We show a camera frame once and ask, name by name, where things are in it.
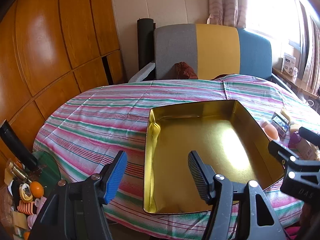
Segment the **wooden wardrobe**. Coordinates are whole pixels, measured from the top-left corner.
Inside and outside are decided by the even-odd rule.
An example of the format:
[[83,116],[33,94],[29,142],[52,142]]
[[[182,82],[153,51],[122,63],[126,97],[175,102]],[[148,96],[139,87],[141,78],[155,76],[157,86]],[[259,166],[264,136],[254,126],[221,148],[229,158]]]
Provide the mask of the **wooden wardrobe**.
[[69,99],[126,81],[112,0],[1,0],[1,120],[28,150]]

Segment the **black rolled mat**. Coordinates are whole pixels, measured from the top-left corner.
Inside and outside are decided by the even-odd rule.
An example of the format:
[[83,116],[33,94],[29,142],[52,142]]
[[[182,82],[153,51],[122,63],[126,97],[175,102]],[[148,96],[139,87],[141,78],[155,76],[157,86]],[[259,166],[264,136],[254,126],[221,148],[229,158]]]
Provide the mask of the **black rolled mat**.
[[151,18],[141,18],[137,21],[138,68],[143,69],[155,58],[154,49],[155,23]]

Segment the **green glass side table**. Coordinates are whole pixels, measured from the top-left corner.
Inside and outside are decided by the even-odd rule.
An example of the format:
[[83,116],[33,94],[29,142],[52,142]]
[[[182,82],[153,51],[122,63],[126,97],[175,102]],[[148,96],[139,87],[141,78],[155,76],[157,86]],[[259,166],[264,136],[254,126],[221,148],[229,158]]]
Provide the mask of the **green glass side table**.
[[59,167],[50,153],[36,151],[33,156],[37,159],[38,169],[34,172],[36,181],[43,186],[44,195],[47,197],[61,179]]

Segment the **wooden desk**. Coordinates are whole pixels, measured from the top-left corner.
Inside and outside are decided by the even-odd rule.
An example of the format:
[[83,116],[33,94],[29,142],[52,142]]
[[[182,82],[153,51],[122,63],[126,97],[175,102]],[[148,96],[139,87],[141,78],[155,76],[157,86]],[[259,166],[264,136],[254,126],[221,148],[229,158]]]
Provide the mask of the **wooden desk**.
[[276,68],[272,68],[272,73],[276,75],[278,78],[283,79],[285,83],[290,84],[290,86],[297,90],[297,92],[301,92],[303,95],[310,96],[313,99],[319,99],[318,94],[313,93],[311,89],[307,86],[307,84],[303,82],[301,79],[294,78],[286,73],[282,73],[280,70]]

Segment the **white box on desk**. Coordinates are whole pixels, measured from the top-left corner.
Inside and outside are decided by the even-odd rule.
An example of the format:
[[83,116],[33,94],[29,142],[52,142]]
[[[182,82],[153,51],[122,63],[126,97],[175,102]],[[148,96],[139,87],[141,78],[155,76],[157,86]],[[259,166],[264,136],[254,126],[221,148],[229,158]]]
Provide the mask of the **white box on desk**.
[[296,58],[287,53],[283,56],[283,61],[281,65],[281,72],[289,76],[293,76],[295,69]]

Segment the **black tube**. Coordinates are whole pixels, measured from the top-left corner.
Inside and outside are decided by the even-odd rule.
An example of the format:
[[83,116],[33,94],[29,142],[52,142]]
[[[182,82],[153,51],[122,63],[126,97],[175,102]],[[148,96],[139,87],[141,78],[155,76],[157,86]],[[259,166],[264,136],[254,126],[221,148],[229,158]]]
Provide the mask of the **black tube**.
[[37,159],[31,152],[23,145],[7,120],[1,124],[1,139],[14,156],[30,171],[37,170]]

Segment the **blue snack packet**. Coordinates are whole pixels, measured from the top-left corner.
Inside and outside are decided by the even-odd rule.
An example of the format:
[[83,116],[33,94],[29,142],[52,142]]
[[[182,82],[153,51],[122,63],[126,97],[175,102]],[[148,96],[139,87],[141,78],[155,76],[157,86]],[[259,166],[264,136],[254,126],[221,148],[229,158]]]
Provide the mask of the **blue snack packet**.
[[276,128],[280,137],[284,138],[290,129],[289,120],[281,113],[274,112],[271,118],[271,124]]

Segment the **orange fruit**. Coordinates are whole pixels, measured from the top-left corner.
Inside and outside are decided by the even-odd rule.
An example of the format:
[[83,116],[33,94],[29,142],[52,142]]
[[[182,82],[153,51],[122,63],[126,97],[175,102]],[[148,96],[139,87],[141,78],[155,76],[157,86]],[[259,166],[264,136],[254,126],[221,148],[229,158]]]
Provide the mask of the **orange fruit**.
[[29,185],[31,194],[35,198],[41,198],[44,196],[44,188],[38,181],[32,181]]

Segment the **peach pink bottle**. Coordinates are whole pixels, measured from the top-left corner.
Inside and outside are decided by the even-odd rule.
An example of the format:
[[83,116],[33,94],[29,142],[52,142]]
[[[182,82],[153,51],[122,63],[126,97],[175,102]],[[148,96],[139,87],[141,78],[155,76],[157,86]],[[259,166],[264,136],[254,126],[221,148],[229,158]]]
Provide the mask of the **peach pink bottle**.
[[259,125],[263,129],[263,131],[265,132],[269,141],[272,141],[272,140],[279,141],[280,140],[277,129],[268,120],[260,120]]

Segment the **pink patterned curtain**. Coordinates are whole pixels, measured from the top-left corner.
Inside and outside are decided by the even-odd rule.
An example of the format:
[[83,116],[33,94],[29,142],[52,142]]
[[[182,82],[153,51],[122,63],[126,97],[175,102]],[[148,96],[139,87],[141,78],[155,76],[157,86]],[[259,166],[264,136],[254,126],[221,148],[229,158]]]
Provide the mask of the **pink patterned curtain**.
[[248,0],[209,0],[207,24],[244,29]]

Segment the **yellow sponge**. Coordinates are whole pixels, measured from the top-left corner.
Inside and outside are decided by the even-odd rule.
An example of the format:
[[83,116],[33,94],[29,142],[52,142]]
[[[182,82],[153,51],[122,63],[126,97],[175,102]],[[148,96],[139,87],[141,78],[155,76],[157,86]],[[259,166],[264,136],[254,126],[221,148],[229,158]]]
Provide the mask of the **yellow sponge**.
[[290,133],[298,132],[299,128],[301,127],[300,124],[291,124],[290,125]]

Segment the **striped bed sheet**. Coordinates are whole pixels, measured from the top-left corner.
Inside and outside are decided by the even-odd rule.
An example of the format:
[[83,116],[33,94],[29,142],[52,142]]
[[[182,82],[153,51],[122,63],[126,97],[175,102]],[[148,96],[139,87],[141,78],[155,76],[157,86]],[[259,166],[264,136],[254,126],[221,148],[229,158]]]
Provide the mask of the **striped bed sheet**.
[[59,107],[40,128],[35,151],[51,153],[68,181],[82,181],[110,163],[119,150],[128,155],[116,197],[104,207],[108,219],[167,239],[201,239],[207,212],[151,216],[143,211],[144,144],[149,111],[175,103],[238,100],[257,121],[282,108],[302,126],[318,132],[319,114],[275,83],[248,75],[214,81],[164,80],[88,90]]

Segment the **purple snack packet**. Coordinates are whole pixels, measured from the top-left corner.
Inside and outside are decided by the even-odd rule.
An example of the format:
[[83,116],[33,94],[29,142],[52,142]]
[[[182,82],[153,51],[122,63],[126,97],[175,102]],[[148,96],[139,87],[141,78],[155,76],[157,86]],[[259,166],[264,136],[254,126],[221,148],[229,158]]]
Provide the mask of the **purple snack packet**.
[[302,138],[297,131],[290,135],[289,148],[295,149],[304,160],[319,161],[319,148]]

